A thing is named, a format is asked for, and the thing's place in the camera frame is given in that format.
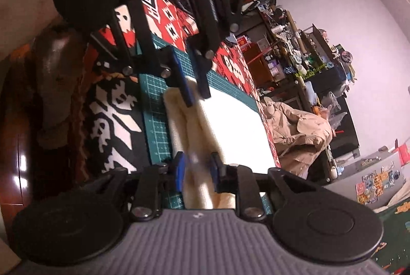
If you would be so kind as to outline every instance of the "cutting mat grid lines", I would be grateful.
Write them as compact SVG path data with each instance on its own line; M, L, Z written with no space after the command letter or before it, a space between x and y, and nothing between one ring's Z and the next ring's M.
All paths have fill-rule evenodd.
M157 48L163 48L169 45L155 35L153 35L153 41ZM195 77L188 54L176 48L175 51L183 73L187 76ZM167 89L167 85L162 78L146 74L140 75L139 81L141 83L141 100L148 149L151 162L155 164L165 159L172 158L171 137L169 135L167 113L165 111L162 97ZM215 71L211 70L208 73L208 82L211 87L235 97L255 112L259 112L255 99L247 95L235 85L229 83L229 81L218 75Z

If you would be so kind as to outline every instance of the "wooden cabinet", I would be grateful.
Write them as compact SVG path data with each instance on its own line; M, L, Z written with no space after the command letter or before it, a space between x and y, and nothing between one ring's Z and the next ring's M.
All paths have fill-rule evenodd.
M256 87L273 81L272 74L263 56L260 56L259 58L249 63L249 61L253 60L259 54L260 49L258 45L253 45L243 53L243 57L245 58Z

